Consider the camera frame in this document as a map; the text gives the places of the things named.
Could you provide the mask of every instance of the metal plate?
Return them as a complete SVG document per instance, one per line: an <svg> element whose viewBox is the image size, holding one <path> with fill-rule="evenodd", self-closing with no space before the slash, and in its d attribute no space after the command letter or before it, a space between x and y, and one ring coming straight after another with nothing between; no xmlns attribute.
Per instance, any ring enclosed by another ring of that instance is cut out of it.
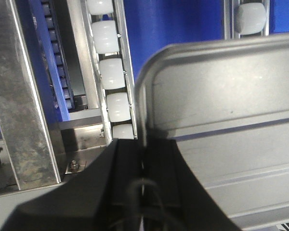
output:
<svg viewBox="0 0 289 231"><path fill-rule="evenodd" d="M142 69L136 100L143 145L176 139L238 226L289 221L289 34L170 46Z"/></svg>

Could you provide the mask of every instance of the blue panel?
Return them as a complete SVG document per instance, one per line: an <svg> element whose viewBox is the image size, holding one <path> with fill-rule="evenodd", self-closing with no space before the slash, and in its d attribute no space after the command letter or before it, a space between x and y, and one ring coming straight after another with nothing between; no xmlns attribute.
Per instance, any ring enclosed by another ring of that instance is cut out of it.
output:
<svg viewBox="0 0 289 231"><path fill-rule="evenodd" d="M30 6L34 16L36 17L37 21L37 34L39 39L41 40L45 57L47 61L47 65L49 68L49 72L52 78L52 83L56 95L56 100L59 105L59 111L61 118L59 121L69 121L69 113L66 106L66 100L64 98L61 80L59 77L57 64L56 64L56 57L53 53L53 46L51 43L50 35L47 28L47 23L45 21L44 10L40 0L30 0Z"/></svg>
<svg viewBox="0 0 289 231"><path fill-rule="evenodd" d="M220 0L124 0L134 76L171 43L222 38Z"/></svg>
<svg viewBox="0 0 289 231"><path fill-rule="evenodd" d="M289 32L289 0L271 0L270 32Z"/></svg>

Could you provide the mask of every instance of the stainless steel frame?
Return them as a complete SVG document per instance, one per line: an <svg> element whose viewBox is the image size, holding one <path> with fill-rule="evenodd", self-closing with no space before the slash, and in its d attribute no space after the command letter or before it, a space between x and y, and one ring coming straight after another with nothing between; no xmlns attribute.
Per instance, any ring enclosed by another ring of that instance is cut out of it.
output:
<svg viewBox="0 0 289 231"><path fill-rule="evenodd" d="M127 93L129 97L129 102L131 105L131 121L134 131L134 136L137 138L137 125L136 125L136 110L134 103L134 76L131 65L131 53L129 46L129 39L126 27L125 13L124 13L124 5L123 0L114 0L114 6L116 11L116 21L118 26L118 33L121 35L120 37L120 47L121 54L123 60L123 68L126 72L125 81L127 85Z"/></svg>
<svg viewBox="0 0 289 231"><path fill-rule="evenodd" d="M42 106L35 78L15 0L0 1L0 129L20 190L58 184L64 172L60 130L44 115L53 104Z"/></svg>
<svg viewBox="0 0 289 231"><path fill-rule="evenodd" d="M83 10L84 0L67 0L69 15L71 18L73 34L75 38L79 64L82 73L83 85L86 92L88 109L99 108L99 98L94 78L94 68L90 52L90 31L88 30L88 14Z"/></svg>

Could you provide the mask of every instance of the white roller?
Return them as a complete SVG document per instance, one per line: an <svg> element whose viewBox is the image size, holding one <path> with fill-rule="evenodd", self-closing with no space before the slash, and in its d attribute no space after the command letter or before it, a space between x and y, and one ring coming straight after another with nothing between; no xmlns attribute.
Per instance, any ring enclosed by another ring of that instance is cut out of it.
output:
<svg viewBox="0 0 289 231"><path fill-rule="evenodd" d="M102 60L100 62L100 72L104 89L111 90L125 87L121 59Z"/></svg>
<svg viewBox="0 0 289 231"><path fill-rule="evenodd" d="M251 35L263 30L266 10L262 3L241 4L236 10L235 30L242 35Z"/></svg>
<svg viewBox="0 0 289 231"><path fill-rule="evenodd" d="M89 12L92 15L113 13L112 0L87 0Z"/></svg>
<svg viewBox="0 0 289 231"><path fill-rule="evenodd" d="M111 122L121 122L131 119L127 93L107 95L107 108Z"/></svg>
<svg viewBox="0 0 289 231"><path fill-rule="evenodd" d="M96 52L99 54L119 51L116 23L113 20L91 24Z"/></svg>
<svg viewBox="0 0 289 231"><path fill-rule="evenodd" d="M113 126L112 136L113 138L118 139L133 140L134 139L133 127L131 124L121 124Z"/></svg>

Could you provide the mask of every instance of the metal channel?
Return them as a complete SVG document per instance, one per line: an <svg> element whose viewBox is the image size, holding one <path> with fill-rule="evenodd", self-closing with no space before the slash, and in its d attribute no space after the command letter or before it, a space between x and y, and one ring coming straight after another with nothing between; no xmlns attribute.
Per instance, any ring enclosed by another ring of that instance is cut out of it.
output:
<svg viewBox="0 0 289 231"><path fill-rule="evenodd" d="M85 4L84 0L67 0L77 52L81 54L79 55L79 64L87 96L88 109L93 109L99 108L99 98L94 78L90 41L88 40L90 35L88 25L86 25L88 17L86 11L82 9L83 4Z"/></svg>
<svg viewBox="0 0 289 231"><path fill-rule="evenodd" d="M91 31L91 16L89 15L89 10L87 7L86 0L79 0L79 3L81 6L84 28L85 30L87 30L86 39L89 44L89 52L92 58L91 62L93 65L93 70L94 70L93 77L95 79L96 90L97 90L97 94L100 100L102 121L104 125L104 135L106 139L106 144L109 145L112 142L111 124L110 124L110 120L108 117L108 111L107 111L107 105L106 105L106 94L105 94L105 90L103 89L101 78L100 78L101 74L99 71L99 57L95 49L92 31Z"/></svg>
<svg viewBox="0 0 289 231"><path fill-rule="evenodd" d="M58 165L64 162L64 147L57 124L46 121L44 115L48 109L42 106L44 98L40 97L32 66L39 59L29 56L18 4L22 13L32 18L28 4L0 1L0 129L18 188L25 190L61 181ZM27 23L34 31L33 21ZM31 46L34 42L38 45L36 38L29 41Z"/></svg>
<svg viewBox="0 0 289 231"><path fill-rule="evenodd" d="M136 125L136 110L134 103L134 76L131 65L131 53L130 45L126 27L125 12L123 0L114 1L116 22L118 27L118 33L121 35L119 41L121 46L121 54L123 60L123 68L126 71L125 80L127 86L127 94L131 105L131 121L134 131L134 136L137 138L137 125Z"/></svg>
<svg viewBox="0 0 289 231"><path fill-rule="evenodd" d="M231 0L231 38L239 39L241 35L235 30L235 9L240 5L240 0Z"/></svg>
<svg viewBox="0 0 289 231"><path fill-rule="evenodd" d="M270 0L262 0L262 4L266 11L266 22L261 35L268 36L270 34Z"/></svg>
<svg viewBox="0 0 289 231"><path fill-rule="evenodd" d="M231 39L231 8L230 8L230 1L229 0L222 0L222 6L223 6L223 26L222 26L222 30L223 30L223 37L224 39Z"/></svg>

